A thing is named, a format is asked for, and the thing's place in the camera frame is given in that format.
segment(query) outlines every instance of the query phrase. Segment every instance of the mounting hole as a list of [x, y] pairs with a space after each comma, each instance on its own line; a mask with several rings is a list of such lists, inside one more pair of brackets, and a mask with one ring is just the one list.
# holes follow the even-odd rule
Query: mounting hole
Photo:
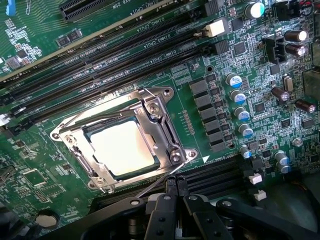
[[211, 73], [213, 70], [214, 70], [214, 68], [213, 68], [212, 66], [207, 66], [207, 67], [206, 67], [206, 71], [207, 71], [208, 73]]
[[213, 233], [213, 235], [214, 235], [215, 237], [221, 237], [221, 232], [215, 231], [215, 232]]
[[157, 234], [158, 236], [162, 236], [164, 233], [165, 233], [165, 232], [164, 232], [163, 230], [158, 230], [158, 231], [156, 231], [156, 234]]
[[236, 145], [234, 145], [233, 143], [231, 143], [228, 147], [229, 147], [229, 149], [235, 149]]

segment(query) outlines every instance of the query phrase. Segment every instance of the microchip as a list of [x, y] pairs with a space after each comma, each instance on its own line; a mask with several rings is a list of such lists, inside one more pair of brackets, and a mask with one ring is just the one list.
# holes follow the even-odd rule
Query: microchip
[[238, 55], [243, 54], [243, 53], [246, 52], [246, 45], [242, 41], [242, 42], [239, 42], [239, 43], [233, 45], [233, 49], [234, 49], [235, 55], [238, 56]]
[[219, 94], [219, 93], [220, 93], [220, 88], [219, 87], [210, 89], [210, 94], [211, 95], [216, 95], [216, 94]]
[[222, 130], [222, 131], [229, 130], [229, 129], [230, 129], [229, 123], [224, 124], [224, 125], [221, 126], [221, 130]]
[[290, 118], [281, 121], [281, 127], [286, 128], [291, 126]]
[[270, 157], [270, 156], [271, 156], [271, 151], [270, 151], [270, 150], [263, 151], [263, 152], [262, 152], [262, 156], [263, 156], [264, 158]]
[[266, 107], [265, 107], [265, 104], [262, 102], [257, 105], [254, 105], [254, 109], [255, 109], [256, 113], [260, 113], [260, 112], [263, 112], [264, 110], [266, 110]]
[[247, 146], [249, 147], [250, 150], [258, 149], [259, 143], [256, 140], [254, 140], [254, 141], [248, 142]]
[[25, 57], [28, 56], [28, 54], [26, 53], [26, 51], [25, 51], [24, 49], [21, 49], [21, 50], [17, 51], [16, 54], [18, 54], [18, 56], [19, 56], [21, 59], [23, 59], [23, 58], [25, 58]]
[[217, 109], [224, 106], [224, 101], [216, 101], [213, 103], [213, 106]]
[[273, 166], [271, 166], [271, 167], [267, 167], [266, 169], [265, 169], [265, 173], [266, 174], [271, 174], [271, 173], [273, 173], [275, 170], [274, 170], [274, 167]]
[[315, 125], [315, 121], [311, 118], [308, 120], [302, 120], [302, 127], [310, 128]]
[[225, 140], [225, 141], [230, 141], [230, 140], [232, 140], [232, 139], [234, 139], [234, 136], [232, 136], [232, 134], [227, 135], [227, 136], [224, 136], [224, 140]]
[[71, 43], [70, 39], [67, 36], [62, 36], [62, 37], [58, 38], [57, 40], [55, 40], [55, 42], [58, 44], [59, 47], [62, 47], [64, 45]]
[[310, 157], [310, 162], [314, 163], [314, 162], [318, 162], [319, 161], [319, 155], [313, 155]]
[[205, 76], [205, 80], [207, 83], [217, 80], [216, 73], [214, 72], [213, 74]]
[[276, 74], [279, 74], [281, 71], [280, 71], [280, 65], [273, 65], [270, 67], [270, 74], [271, 75], [276, 75]]
[[223, 113], [218, 114], [217, 117], [218, 117], [219, 120], [226, 119], [227, 118], [227, 114], [225, 112], [223, 112]]
[[259, 140], [259, 144], [266, 144], [267, 143], [267, 139], [263, 138]]
[[70, 170], [70, 169], [71, 169], [71, 166], [70, 166], [68, 163], [66, 163], [66, 164], [63, 164], [63, 165], [62, 165], [62, 168], [63, 168], [64, 170]]
[[17, 56], [8, 58], [5, 63], [8, 64], [9, 68], [12, 70], [16, 70], [22, 66]]
[[16, 141], [15, 144], [16, 144], [18, 147], [23, 147], [23, 146], [25, 145], [24, 142], [21, 141], [21, 140]]
[[231, 25], [232, 25], [233, 31], [242, 29], [244, 27], [244, 20], [242, 19], [242, 17], [238, 17], [231, 21]]
[[78, 40], [79, 38], [81, 38], [82, 37], [82, 33], [81, 33], [80, 30], [75, 30], [73, 32], [70, 32], [66, 36], [69, 38], [69, 40], [71, 42], [73, 42], [73, 41]]

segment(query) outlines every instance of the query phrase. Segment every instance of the surface-mount component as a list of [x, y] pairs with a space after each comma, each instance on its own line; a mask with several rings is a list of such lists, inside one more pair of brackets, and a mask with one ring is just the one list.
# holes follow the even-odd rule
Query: surface-mount component
[[307, 35], [307, 32], [303, 30], [288, 30], [283, 36], [289, 42], [302, 42], [307, 39]]
[[312, 114], [316, 111], [317, 106], [311, 102], [308, 102], [306, 100], [303, 99], [297, 99], [294, 102], [294, 105], [298, 108], [301, 109], [305, 112], [307, 112], [308, 114]]

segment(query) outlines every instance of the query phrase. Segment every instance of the motherboard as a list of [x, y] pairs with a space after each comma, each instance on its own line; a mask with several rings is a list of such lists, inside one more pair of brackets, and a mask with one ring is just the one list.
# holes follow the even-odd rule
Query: motherboard
[[319, 171], [313, 2], [10, 2], [0, 1], [0, 202], [29, 226], [45, 233], [96, 199], [239, 156], [250, 171], [221, 175], [246, 173], [257, 201], [292, 170]]

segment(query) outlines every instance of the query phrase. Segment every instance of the black connector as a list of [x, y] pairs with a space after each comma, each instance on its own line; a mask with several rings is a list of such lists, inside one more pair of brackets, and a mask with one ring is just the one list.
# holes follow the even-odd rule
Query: black connector
[[114, 2], [115, 0], [69, 0], [61, 4], [59, 9], [64, 20], [75, 22]]
[[279, 21], [289, 21], [301, 16], [301, 5], [298, 0], [278, 1], [272, 5]]
[[287, 61], [283, 36], [269, 36], [264, 38], [263, 42], [270, 63], [278, 65]]

